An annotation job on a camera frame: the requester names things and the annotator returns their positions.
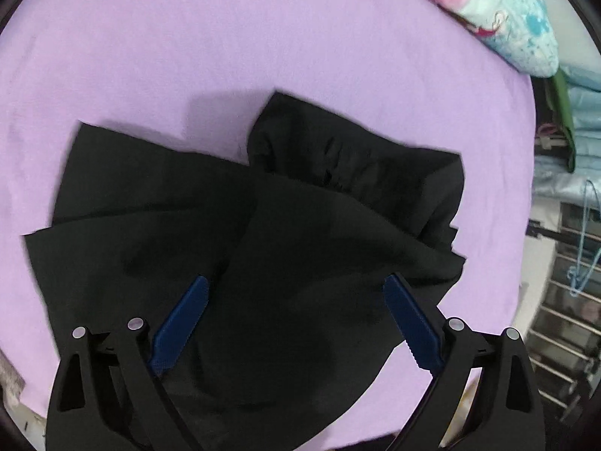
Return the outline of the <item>black jacket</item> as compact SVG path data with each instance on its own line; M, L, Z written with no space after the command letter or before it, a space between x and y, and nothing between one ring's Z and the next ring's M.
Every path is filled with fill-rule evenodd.
M398 274L431 301L461 278L465 174L276 93L246 164L83 124L50 225L24 239L60 360L71 331L157 331L200 277L208 304L159 377L199 450L293 450L374 382L402 337Z

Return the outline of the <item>metal window railing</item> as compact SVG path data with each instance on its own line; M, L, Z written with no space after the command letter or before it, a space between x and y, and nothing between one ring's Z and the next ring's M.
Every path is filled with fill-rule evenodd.
M574 425L600 385L600 218L538 198L525 234L515 326L547 418Z

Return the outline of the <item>grey knit sweater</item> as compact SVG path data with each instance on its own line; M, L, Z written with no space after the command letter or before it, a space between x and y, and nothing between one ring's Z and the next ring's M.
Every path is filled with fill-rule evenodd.
M6 395L12 400L20 401L26 382L3 351L0 351L0 381Z

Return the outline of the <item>light blue curtain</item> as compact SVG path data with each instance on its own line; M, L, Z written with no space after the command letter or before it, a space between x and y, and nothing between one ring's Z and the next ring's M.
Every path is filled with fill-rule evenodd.
M563 65L533 79L536 105L532 193L573 205L600 195L600 74Z

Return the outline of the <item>green cloth on stand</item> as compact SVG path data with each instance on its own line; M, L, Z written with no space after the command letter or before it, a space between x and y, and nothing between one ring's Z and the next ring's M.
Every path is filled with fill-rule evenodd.
M561 130L568 143L568 171L575 171L575 125L568 96L568 79L560 68L549 79L543 79L545 98L551 110L553 123Z

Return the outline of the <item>purple bed sheet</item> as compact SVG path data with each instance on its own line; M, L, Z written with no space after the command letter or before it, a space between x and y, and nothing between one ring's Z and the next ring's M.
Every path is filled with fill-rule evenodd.
M531 82L427 0L23 0L1 35L1 347L48 408L58 356L23 237L50 221L80 123L246 158L274 90L461 154L461 280L441 301L507 327L531 208Z

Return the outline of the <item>floral rolled quilt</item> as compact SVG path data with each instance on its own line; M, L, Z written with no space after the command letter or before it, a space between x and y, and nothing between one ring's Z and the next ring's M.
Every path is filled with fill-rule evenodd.
M554 76L558 43L543 0L430 0L528 76Z

